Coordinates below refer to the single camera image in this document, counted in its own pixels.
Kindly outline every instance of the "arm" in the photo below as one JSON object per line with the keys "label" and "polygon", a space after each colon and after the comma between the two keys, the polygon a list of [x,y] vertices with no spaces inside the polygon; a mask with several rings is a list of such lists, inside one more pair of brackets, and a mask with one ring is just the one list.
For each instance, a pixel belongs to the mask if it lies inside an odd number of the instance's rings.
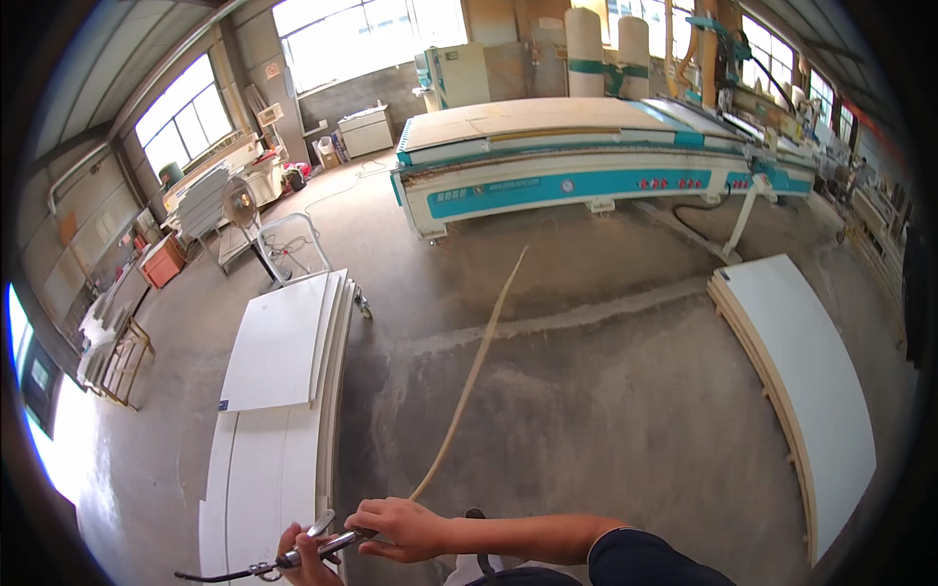
{"label": "arm", "polygon": [[428,560],[444,553],[491,553],[548,563],[586,563],[606,532],[627,527],[591,515],[529,518],[442,518],[404,499],[362,501],[345,527],[373,529],[393,543],[369,541],[358,551],[397,562]]}

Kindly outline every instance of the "white bucket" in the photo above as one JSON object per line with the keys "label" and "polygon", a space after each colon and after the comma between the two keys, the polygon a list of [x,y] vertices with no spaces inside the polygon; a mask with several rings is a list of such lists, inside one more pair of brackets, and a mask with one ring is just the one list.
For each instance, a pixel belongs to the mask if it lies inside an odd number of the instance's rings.
{"label": "white bucket", "polygon": [[332,138],[324,136],[319,139],[319,152],[324,155],[331,155],[336,152],[336,147],[332,144]]}

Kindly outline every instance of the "metal pipe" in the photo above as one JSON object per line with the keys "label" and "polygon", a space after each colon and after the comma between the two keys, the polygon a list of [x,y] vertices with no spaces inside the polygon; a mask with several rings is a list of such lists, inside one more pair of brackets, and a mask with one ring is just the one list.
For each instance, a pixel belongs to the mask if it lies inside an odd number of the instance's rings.
{"label": "metal pipe", "polygon": [[88,151],[88,152],[84,155],[84,157],[79,158],[77,163],[75,163],[74,165],[72,165],[71,167],[69,167],[69,168],[68,168],[68,171],[62,173],[62,176],[59,177],[58,179],[56,179],[56,180],[54,181],[54,183],[52,184],[52,186],[49,188],[49,196],[48,196],[48,198],[46,199],[46,204],[49,205],[49,211],[52,212],[53,218],[55,218],[55,192],[56,192],[60,187],[62,187],[62,184],[65,183],[66,180],[68,180],[69,177],[71,177],[73,174],[75,174],[75,172],[78,171],[79,168],[82,167],[82,165],[84,165],[86,162],[88,162],[89,160],[91,160],[92,158],[94,158],[95,155],[97,155],[98,153],[100,153],[100,152],[101,152],[102,150],[104,150],[104,148],[107,147],[107,146],[109,146],[109,144],[108,144],[107,141],[105,141],[105,142],[103,142],[103,143],[100,143],[98,146],[96,146],[95,148],[93,148],[93,149],[91,149],[90,151]]}
{"label": "metal pipe", "polygon": [[133,94],[130,95],[130,98],[124,102],[124,105],[121,106],[120,111],[114,118],[114,124],[111,127],[111,130],[108,132],[108,141],[113,140],[120,128],[128,121],[134,109],[140,105],[140,102],[144,101],[146,94],[151,89],[153,89],[153,86],[157,84],[159,78],[161,78],[164,73],[169,71],[169,68],[173,65],[173,63],[178,61],[179,57],[181,57],[183,53],[185,53],[192,45],[194,45],[197,40],[202,38],[202,36],[208,32],[213,24],[234,12],[247,1],[248,0],[229,0],[229,2],[226,2],[217,10],[209,14],[204,21],[197,24],[195,28],[189,31],[189,33],[182,40],[175,44],[169,53],[166,53],[166,55],[159,60],[159,63],[157,63],[155,67],[150,69],[150,72],[146,74],[146,77],[144,77],[144,80],[140,83],[140,85],[137,86],[137,89],[134,90]]}

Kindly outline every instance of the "concrete floor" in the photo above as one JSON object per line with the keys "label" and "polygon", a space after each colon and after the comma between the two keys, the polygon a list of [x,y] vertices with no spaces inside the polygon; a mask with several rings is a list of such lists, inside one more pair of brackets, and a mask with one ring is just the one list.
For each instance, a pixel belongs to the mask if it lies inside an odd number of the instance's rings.
{"label": "concrete floor", "polygon": [[[308,209],[330,261],[348,267],[374,311],[373,322],[354,316],[348,344],[340,518],[362,498],[408,495],[426,472],[494,299],[528,245],[460,430],[422,502],[447,516],[474,505],[490,517],[615,516],[738,584],[805,581],[788,447],[704,293],[716,258],[622,202],[608,218],[572,205],[465,221],[431,248],[409,233],[386,174],[356,181],[377,168],[324,173],[265,213],[318,201]],[[682,214],[721,240],[740,204]],[[872,279],[849,245],[835,244],[837,228],[819,201],[759,200],[738,251],[744,259],[787,252],[825,304],[867,398],[879,461],[873,489],[882,491],[904,440],[910,371]],[[198,571],[198,502],[219,394],[263,276],[250,255],[227,278],[199,257],[137,314],[157,349],[134,386],[141,410],[88,398],[84,441],[96,465],[78,517],[116,583],[166,584],[175,569]],[[847,545],[871,510],[861,503]],[[835,554],[844,547],[835,544]],[[350,584],[435,585],[453,566],[447,557],[406,566],[346,559]],[[588,583],[585,568],[576,571]]]}

